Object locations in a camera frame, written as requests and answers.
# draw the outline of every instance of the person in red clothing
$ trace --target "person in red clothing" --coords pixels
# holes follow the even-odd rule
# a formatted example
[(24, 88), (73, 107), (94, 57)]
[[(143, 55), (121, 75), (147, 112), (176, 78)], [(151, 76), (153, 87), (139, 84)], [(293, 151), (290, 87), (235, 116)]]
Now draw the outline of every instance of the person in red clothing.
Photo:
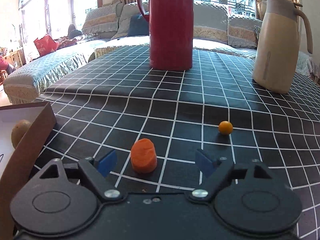
[(8, 62), (6, 62), (6, 60), (4, 60), (2, 58), (2, 55), (0, 54), (0, 70), (5, 70), (7, 74), (10, 75), (13, 71), (16, 70), (16, 68)]

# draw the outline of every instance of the brown potato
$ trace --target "brown potato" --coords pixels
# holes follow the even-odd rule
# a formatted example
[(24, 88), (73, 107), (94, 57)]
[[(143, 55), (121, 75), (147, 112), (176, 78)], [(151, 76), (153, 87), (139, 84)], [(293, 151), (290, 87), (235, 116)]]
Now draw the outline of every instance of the brown potato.
[(11, 133), (11, 141), (12, 146), (16, 148), (21, 141), (24, 134), (28, 131), (29, 127), (31, 126), (31, 122), (27, 120), (20, 120), (16, 123), (16, 125), (12, 129)]

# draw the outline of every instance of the orange carrot chunk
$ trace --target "orange carrot chunk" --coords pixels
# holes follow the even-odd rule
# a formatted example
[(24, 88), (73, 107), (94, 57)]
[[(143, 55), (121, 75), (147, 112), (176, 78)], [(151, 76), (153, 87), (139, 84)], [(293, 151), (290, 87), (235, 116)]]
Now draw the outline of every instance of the orange carrot chunk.
[(131, 148), (131, 164), (137, 173), (149, 173), (157, 167), (155, 146), (149, 139), (143, 138)]

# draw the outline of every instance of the red thermos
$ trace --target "red thermos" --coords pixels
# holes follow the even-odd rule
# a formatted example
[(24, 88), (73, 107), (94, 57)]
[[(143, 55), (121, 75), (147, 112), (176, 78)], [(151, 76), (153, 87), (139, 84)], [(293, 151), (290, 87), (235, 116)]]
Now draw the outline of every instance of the red thermos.
[(193, 0), (149, 0), (150, 65), (159, 70), (192, 68)]

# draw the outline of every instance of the silver bolt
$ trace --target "silver bolt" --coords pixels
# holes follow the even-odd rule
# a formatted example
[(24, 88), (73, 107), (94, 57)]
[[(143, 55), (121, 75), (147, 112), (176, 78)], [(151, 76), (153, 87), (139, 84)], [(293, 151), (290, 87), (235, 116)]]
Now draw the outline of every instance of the silver bolt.
[(194, 197), (197, 197), (197, 198), (203, 198), (203, 197), (206, 197), (208, 195), (208, 192), (204, 189), (195, 189), (193, 192), (192, 192), (192, 195)]
[(120, 192), (116, 189), (109, 189), (105, 191), (104, 195), (108, 198), (117, 198), (120, 196)]
[(145, 204), (151, 204), (152, 203), (152, 200), (151, 199), (144, 199), (143, 200), (143, 203), (145, 203)]
[(161, 201), (161, 198), (159, 198), (159, 197), (154, 197), (154, 198), (152, 199), (152, 201), (153, 201), (153, 202), (160, 202), (160, 201)]

